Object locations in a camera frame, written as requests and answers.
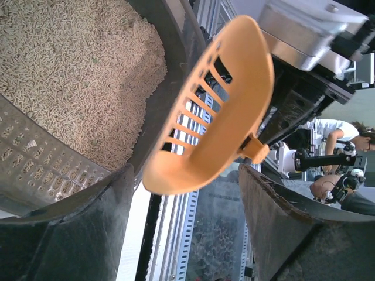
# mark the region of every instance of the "perforated metal sheet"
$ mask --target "perforated metal sheet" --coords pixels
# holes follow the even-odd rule
[[[0,193],[42,207],[109,173],[47,133],[0,95]]]

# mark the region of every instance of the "dark hair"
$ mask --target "dark hair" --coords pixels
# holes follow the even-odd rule
[[[359,133],[364,138],[370,138],[370,144],[375,145],[375,132]]]
[[[359,134],[361,134],[361,133],[367,133],[369,131],[368,128],[364,125],[364,123],[361,123],[359,121],[352,122],[352,125],[354,127],[356,127],[356,129],[358,130]]]
[[[372,145],[375,144],[375,132],[374,132],[374,128],[366,127],[364,125],[364,123],[361,123],[359,121],[352,122],[352,125],[354,127],[356,127],[356,129],[358,130],[358,133],[359,133],[360,136],[362,136],[364,138],[370,138],[370,143]]]

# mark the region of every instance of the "orange litter scoop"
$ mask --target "orange litter scoop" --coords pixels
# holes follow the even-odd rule
[[[224,81],[218,65],[229,73]],[[223,100],[206,82],[210,74],[227,93]],[[208,46],[185,81],[163,131],[145,166],[143,184],[157,194],[182,194],[213,181],[238,156],[262,162],[269,152],[255,137],[270,104],[274,88],[274,68],[262,31],[249,16],[228,23]],[[203,89],[220,105],[218,112],[197,94]],[[186,109],[195,103],[211,115],[208,123]],[[180,124],[186,116],[204,126],[199,134]],[[170,137],[179,130],[198,139],[196,145]],[[183,147],[183,153],[162,150],[165,143]]]

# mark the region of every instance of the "litter box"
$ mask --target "litter box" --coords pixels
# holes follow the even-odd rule
[[[168,68],[165,79],[147,100],[142,132],[127,162],[134,167],[137,184],[184,77],[203,51],[204,39],[187,1],[127,2],[156,27]],[[8,132],[7,137],[2,137],[2,132]],[[53,204],[104,179],[108,183],[112,177],[110,171],[61,143],[3,96],[0,96],[0,153],[3,156],[0,209],[15,215]]]

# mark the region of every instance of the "white shirt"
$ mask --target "white shirt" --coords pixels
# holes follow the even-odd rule
[[[324,138],[328,138],[330,133],[340,129],[344,132],[344,137],[338,140],[342,142],[350,142],[353,138],[359,135],[358,130],[352,124],[334,119],[314,119],[313,121],[302,125],[301,128],[307,130],[315,128],[316,133],[322,135]],[[337,148],[343,148],[344,146],[345,145],[341,143],[336,144]]]

